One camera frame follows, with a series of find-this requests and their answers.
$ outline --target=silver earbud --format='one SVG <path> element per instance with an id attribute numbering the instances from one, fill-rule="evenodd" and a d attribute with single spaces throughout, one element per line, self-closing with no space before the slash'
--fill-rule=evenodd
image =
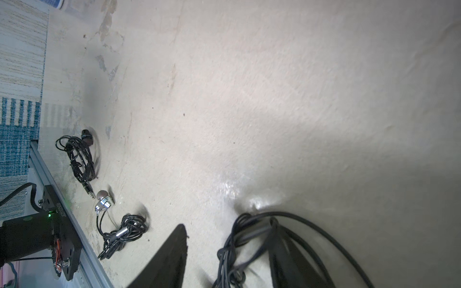
<path id="1" fill-rule="evenodd" d="M 105 190 L 99 191 L 96 195 L 96 198 L 98 199 L 98 203 L 95 206 L 96 214 L 104 210 L 107 210 L 108 208 L 110 208 L 110 206 L 114 204 L 112 197 Z"/>

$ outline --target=power cord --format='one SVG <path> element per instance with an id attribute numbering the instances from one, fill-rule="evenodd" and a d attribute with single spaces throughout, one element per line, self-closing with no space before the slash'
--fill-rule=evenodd
<path id="1" fill-rule="evenodd" d="M 37 212 L 43 212 L 44 210 L 41 209 L 37 204 L 35 204 L 35 195 L 37 193 L 37 185 L 35 183 L 25 183 L 21 187 L 17 188 L 13 192 L 11 192 L 8 196 L 5 197 L 0 202 L 0 206 L 3 206 L 6 202 L 8 202 L 11 198 L 13 198 L 15 195 L 17 195 L 19 192 L 23 191 L 27 187 L 32 186 L 32 190 L 30 191 L 30 205 L 32 205 L 32 208 L 34 208 L 35 211 Z"/>
<path id="2" fill-rule="evenodd" d="M 65 145 L 61 142 L 64 139 L 67 139 Z M 83 185 L 83 188 L 85 188 L 85 191 L 91 198 L 94 199 L 95 193 L 89 184 L 91 180 L 96 178 L 95 164 L 93 163 L 93 157 L 89 149 L 91 144 L 93 144 L 93 137 L 88 130 L 83 130 L 82 139 L 76 136 L 65 135 L 56 140 L 55 146 L 67 153 L 75 178 Z"/>
<path id="3" fill-rule="evenodd" d="M 8 265 L 11 267 L 11 271 L 14 274 L 14 285 L 13 288 L 16 288 L 18 286 L 18 273 L 16 272 L 16 269 L 14 269 L 13 263 L 9 262 Z"/>
<path id="4" fill-rule="evenodd" d="M 14 261 L 23 261 L 23 260 L 40 260 L 40 259 L 54 259 L 54 257 L 31 257 L 31 258 L 21 258 Z"/>
<path id="5" fill-rule="evenodd" d="M 243 283 L 245 282 L 245 272 L 243 271 L 248 265 L 250 265 L 252 262 L 254 262 L 259 256 L 261 256 L 264 252 L 266 252 L 271 244 L 274 243 L 274 239 L 276 235 L 273 233 L 275 229 L 273 229 L 275 226 L 279 228 L 278 231 L 281 231 L 284 235 L 287 235 L 288 238 L 292 239 L 296 243 L 298 243 L 314 260 L 316 265 L 318 266 L 319 270 L 321 271 L 321 274 L 323 276 L 324 281 L 326 282 L 327 287 L 329 288 L 334 288 L 335 285 L 333 283 L 333 280 L 331 279 L 328 270 L 326 269 L 325 265 L 323 264 L 322 260 L 320 257 L 317 255 L 317 253 L 312 249 L 312 247 L 305 241 L 303 240 L 299 235 L 291 231 L 290 229 L 278 224 L 277 220 L 275 217 L 287 217 L 294 219 L 298 222 L 301 222 L 319 234 L 321 234 L 323 237 L 325 237 L 329 242 L 331 242 L 345 257 L 346 259 L 352 264 L 352 266 L 355 268 L 357 273 L 360 275 L 360 277 L 363 279 L 365 284 L 369 288 L 374 288 L 374 285 L 364 272 L 364 270 L 360 267 L 360 265 L 357 263 L 357 261 L 347 252 L 347 250 L 339 244 L 338 241 L 336 241 L 330 234 L 328 234 L 326 231 L 321 229 L 319 226 L 315 225 L 314 223 L 297 216 L 295 214 L 291 214 L 288 212 L 266 212 L 266 213 L 261 213 L 258 215 L 251 216 L 248 213 L 244 213 L 240 215 L 236 221 L 234 222 L 234 225 L 232 226 L 231 233 L 229 237 L 227 238 L 224 247 L 222 249 L 218 250 L 218 259 L 219 259 L 219 268 L 218 268 L 218 277 L 216 281 L 214 282 L 212 288 L 230 288 L 231 285 L 241 288 L 243 287 Z M 251 233 L 247 233 L 246 240 L 243 241 L 242 234 L 244 234 L 245 231 L 247 231 L 251 227 L 256 227 L 257 225 L 260 225 L 263 223 L 262 219 L 269 217 L 269 226 L 266 228 L 256 228 L 253 230 Z M 267 237 L 262 244 L 262 246 L 256 251 L 256 253 L 253 255 L 253 257 L 240 265 L 234 266 L 235 260 L 236 260 L 236 248 L 243 246 L 246 244 L 250 239 L 255 238 L 256 236 L 259 236 L 263 233 L 267 233 Z"/>
<path id="6" fill-rule="evenodd" d="M 109 259 L 115 251 L 122 250 L 125 243 L 138 240 L 147 231 L 146 219 L 144 217 L 126 214 L 122 217 L 119 230 L 104 233 L 101 229 L 101 223 L 106 211 L 103 212 L 99 221 L 99 214 L 96 215 L 96 227 L 99 234 L 104 238 L 102 252 L 98 255 L 99 260 Z"/>

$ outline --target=earphone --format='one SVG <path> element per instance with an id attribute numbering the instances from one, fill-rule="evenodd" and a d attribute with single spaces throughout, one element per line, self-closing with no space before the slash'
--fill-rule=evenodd
<path id="1" fill-rule="evenodd" d="M 105 190 L 99 191 L 96 198 L 98 199 L 98 203 L 95 206 L 96 214 L 109 209 L 114 204 L 114 200 Z"/>
<path id="2" fill-rule="evenodd" d="M 93 135 L 87 129 L 82 130 L 82 136 L 80 137 L 88 147 L 93 145 Z"/>

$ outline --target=black cable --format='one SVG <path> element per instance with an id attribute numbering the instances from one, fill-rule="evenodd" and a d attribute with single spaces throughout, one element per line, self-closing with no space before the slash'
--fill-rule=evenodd
<path id="1" fill-rule="evenodd" d="M 14 269 L 13 263 L 8 262 L 8 265 L 11 267 L 11 271 L 12 271 L 13 274 L 14 274 L 14 285 L 13 285 L 13 288 L 16 288 L 16 287 L 18 286 L 18 272 L 16 271 L 16 269 Z"/>
<path id="2" fill-rule="evenodd" d="M 17 188 L 13 192 L 11 192 L 5 199 L 3 199 L 0 202 L 0 206 L 4 205 L 6 202 L 8 202 L 11 198 L 13 198 L 16 194 L 19 192 L 23 191 L 27 187 L 32 186 L 32 189 L 30 191 L 30 205 L 32 205 L 32 208 L 34 208 L 35 211 L 37 212 L 42 212 L 43 209 L 41 209 L 37 204 L 35 204 L 35 195 L 37 193 L 37 185 L 35 183 L 25 183 L 21 187 Z"/>
<path id="3" fill-rule="evenodd" d="M 109 259 L 115 251 L 122 250 L 125 243 L 138 240 L 147 230 L 146 219 L 144 217 L 126 214 L 122 217 L 122 223 L 120 224 L 120 228 L 118 230 L 114 230 L 110 233 L 104 233 L 101 229 L 101 223 L 106 211 L 107 210 L 103 212 L 99 221 L 99 215 L 96 216 L 96 227 L 99 234 L 101 234 L 102 238 L 104 238 L 102 252 L 98 255 L 99 260 Z M 124 228 L 126 228 L 127 231 L 121 236 L 117 236 L 117 232 Z"/>
<path id="4" fill-rule="evenodd" d="M 38 259 L 53 259 L 53 257 L 32 257 L 32 258 L 21 258 L 15 261 L 22 261 L 22 260 L 38 260 Z"/>
<path id="5" fill-rule="evenodd" d="M 263 252 L 267 250 L 266 243 L 271 240 L 271 230 L 268 232 L 268 236 L 263 243 L 263 245 L 257 250 L 257 252 L 253 255 L 253 257 L 238 266 L 234 266 L 234 262 L 236 260 L 236 246 L 235 246 L 235 235 L 241 231 L 243 231 L 245 228 L 248 228 L 249 226 L 252 226 L 259 221 L 261 221 L 262 218 L 265 217 L 275 217 L 275 216 L 280 216 L 280 217 L 287 217 L 294 219 L 296 221 L 299 221 L 319 234 L 321 234 L 323 237 L 325 237 L 329 242 L 331 242 L 345 257 L 346 259 L 352 264 L 352 266 L 355 268 L 355 270 L 359 273 L 360 277 L 363 279 L 365 284 L 369 288 L 374 288 L 374 285 L 366 275 L 366 273 L 363 271 L 363 269 L 360 267 L 360 265 L 357 263 L 357 261 L 347 252 L 347 250 L 339 244 L 338 241 L 336 241 L 330 234 L 328 234 L 326 231 L 321 229 L 319 226 L 315 225 L 314 223 L 297 216 L 295 214 L 287 213 L 287 212 L 266 212 L 266 213 L 261 213 L 255 216 L 251 216 L 248 213 L 244 213 L 240 215 L 234 222 L 234 225 L 232 226 L 231 233 L 229 237 L 227 238 L 224 247 L 222 249 L 218 250 L 218 259 L 219 259 L 219 267 L 218 267 L 218 277 L 216 281 L 213 284 L 213 288 L 230 288 L 231 285 L 241 288 L 243 285 L 243 282 L 245 281 L 245 273 L 243 272 L 243 269 L 246 268 L 251 262 L 256 260 Z M 306 241 L 304 241 L 299 235 L 294 233 L 293 231 L 289 230 L 288 228 L 279 225 L 282 230 L 288 235 L 289 238 L 293 239 L 296 241 L 314 260 L 316 265 L 319 267 L 320 271 L 323 274 L 323 277 L 325 281 L 327 282 L 328 287 L 335 287 L 334 283 L 328 273 L 328 270 L 326 269 L 325 265 L 321 261 L 320 257 L 317 255 L 317 253 L 310 247 Z"/>
<path id="6" fill-rule="evenodd" d="M 61 142 L 63 139 L 67 139 L 67 143 L 65 145 Z M 75 178 L 83 185 L 85 191 L 94 199 L 95 193 L 89 182 L 96 178 L 96 172 L 88 144 L 76 136 L 65 135 L 56 140 L 55 146 L 59 150 L 67 153 L 67 156 L 71 161 L 72 172 L 74 173 Z"/>

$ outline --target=black earbud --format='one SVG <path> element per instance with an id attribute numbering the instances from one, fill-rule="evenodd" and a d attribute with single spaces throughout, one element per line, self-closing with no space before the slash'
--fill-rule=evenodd
<path id="1" fill-rule="evenodd" d="M 82 131 L 82 137 L 81 139 L 83 142 L 85 142 L 88 146 L 93 145 L 93 135 L 88 130 L 83 130 Z"/>

